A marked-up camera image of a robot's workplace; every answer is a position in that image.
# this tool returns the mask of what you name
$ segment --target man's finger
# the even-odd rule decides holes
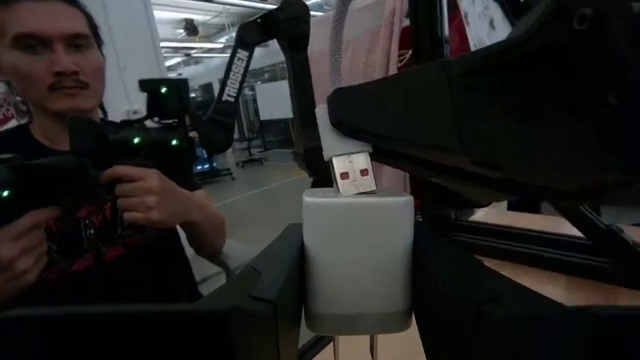
[[[49,259],[46,256],[40,257],[31,268],[31,270],[26,273],[23,278],[20,279],[22,283],[26,286],[35,283],[40,277],[42,270],[44,270],[44,268],[47,266],[48,261]]]
[[[122,210],[123,213],[144,213],[147,210],[153,209],[153,201],[144,197],[120,198],[118,199],[118,208]]]
[[[45,249],[46,249],[47,241],[46,241],[46,235],[44,233],[44,230],[42,229],[31,230],[31,232],[27,233],[26,235],[24,235],[24,237],[20,239],[20,243],[18,245],[21,246],[20,248],[21,253],[31,253],[41,248],[43,245],[45,246]]]
[[[29,231],[44,228],[44,225],[60,215],[58,208],[46,208],[33,210],[26,213],[20,219],[5,226],[2,229],[0,241],[4,239],[20,239]]]
[[[118,184],[115,189],[117,197],[138,197],[148,193],[149,185],[143,181]]]
[[[137,224],[148,226],[150,224],[149,217],[141,212],[128,211],[122,214],[122,218],[127,224]]]
[[[139,181],[149,176],[153,169],[141,168],[128,165],[116,165],[100,175],[100,181],[104,183],[124,180],[124,181]]]

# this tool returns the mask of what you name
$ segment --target wooden surface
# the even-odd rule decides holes
[[[509,225],[562,234],[580,235],[566,220],[556,216],[531,215],[494,209],[482,209],[472,218],[475,221]],[[623,226],[625,231],[640,241],[640,228]],[[483,259],[493,269],[567,305],[640,305],[640,291],[624,289],[595,281],[530,268],[493,259]],[[366,336],[340,338],[340,359],[364,360],[369,356],[369,338]],[[402,334],[379,337],[380,360],[424,360],[422,344],[414,326]],[[316,360],[333,359],[333,349],[327,347]]]

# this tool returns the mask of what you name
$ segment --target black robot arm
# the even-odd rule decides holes
[[[631,5],[539,1],[502,42],[335,90],[331,123],[412,176],[600,201],[640,171]]]
[[[238,26],[235,44],[216,101],[194,128],[200,135],[200,145],[210,154],[220,154],[233,145],[238,100],[247,78],[253,53],[259,45],[273,39],[262,27],[262,17]]]
[[[238,27],[215,103],[204,119],[195,122],[200,144],[220,154],[233,144],[239,95],[257,46],[276,40],[287,65],[295,143],[303,152],[303,164],[314,183],[331,186],[331,172],[322,157],[315,116],[315,98],[309,66],[311,15],[302,0],[284,0],[280,6]]]

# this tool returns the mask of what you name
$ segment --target usb connector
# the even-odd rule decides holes
[[[356,195],[376,190],[369,153],[331,158],[334,182],[342,195]]]
[[[371,146],[348,138],[331,126],[327,105],[316,109],[324,159],[331,162],[333,178],[340,195],[376,191],[371,166]]]

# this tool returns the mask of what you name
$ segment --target man's hand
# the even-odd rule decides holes
[[[197,217],[193,194],[158,170],[114,166],[105,171],[100,180],[121,182],[115,193],[127,223],[170,228]]]
[[[47,264],[44,225],[58,209],[40,209],[0,229],[0,304],[31,286]]]

